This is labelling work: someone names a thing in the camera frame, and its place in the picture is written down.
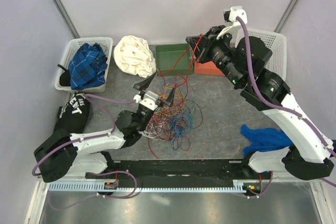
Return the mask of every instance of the blue cloth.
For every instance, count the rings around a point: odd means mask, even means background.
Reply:
[[[98,44],[83,44],[69,63],[71,89],[83,90],[104,84],[106,60]]]
[[[250,152],[269,152],[276,151],[293,144],[289,137],[277,129],[266,128],[252,130],[243,124],[240,128],[241,134],[249,139],[252,144],[244,148],[244,156]]]

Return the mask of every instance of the crumpled white fabric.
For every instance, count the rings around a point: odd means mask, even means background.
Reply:
[[[125,73],[146,78],[156,71],[153,53],[143,38],[123,37],[114,48],[113,57],[118,68]]]

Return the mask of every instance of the blue plaid shirt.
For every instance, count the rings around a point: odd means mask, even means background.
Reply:
[[[83,44],[69,63],[71,89],[83,90],[104,84],[106,60],[98,44]]]

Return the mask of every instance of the white plastic basket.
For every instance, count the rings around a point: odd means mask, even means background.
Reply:
[[[248,29],[249,36],[255,36],[260,38],[268,47],[272,50],[272,57],[266,64],[266,68],[278,75],[285,81],[286,80],[286,68],[287,68],[287,40],[282,34],[275,33],[273,31],[265,31],[258,29]],[[239,41],[244,37],[242,29],[238,31],[236,47]]]
[[[98,43],[103,51],[105,52],[105,55],[107,57],[107,69],[105,70],[105,84],[98,86],[98,87],[93,87],[93,88],[88,88],[88,89],[83,89],[80,91],[87,92],[87,93],[100,93],[104,92],[106,88],[106,81],[107,81],[107,74],[109,72],[109,66],[110,66],[110,60],[111,60],[111,55],[112,55],[112,45],[113,45],[113,40],[109,37],[92,37],[92,38],[79,38],[79,39],[73,39],[68,43],[68,46],[63,54],[61,65],[65,68],[68,69],[70,60],[73,58],[77,50],[85,43],[89,43],[90,45],[93,45],[95,43]],[[59,77],[64,71],[59,68],[55,80],[55,88],[57,90],[65,90],[71,93],[78,92],[78,90],[72,90],[71,87],[63,87],[59,84]]]

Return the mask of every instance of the white wall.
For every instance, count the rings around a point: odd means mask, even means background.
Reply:
[[[242,5],[249,27],[274,30],[290,0],[62,0],[80,36],[125,35],[150,44],[185,42],[223,23],[223,10]]]
[[[36,178],[33,151],[66,94],[53,82],[71,35],[51,0],[0,0],[0,222],[23,223]]]
[[[336,140],[336,0],[300,0],[282,33],[287,37],[286,82],[303,110]],[[336,183],[336,168],[331,181]],[[327,186],[336,210],[336,189]]]

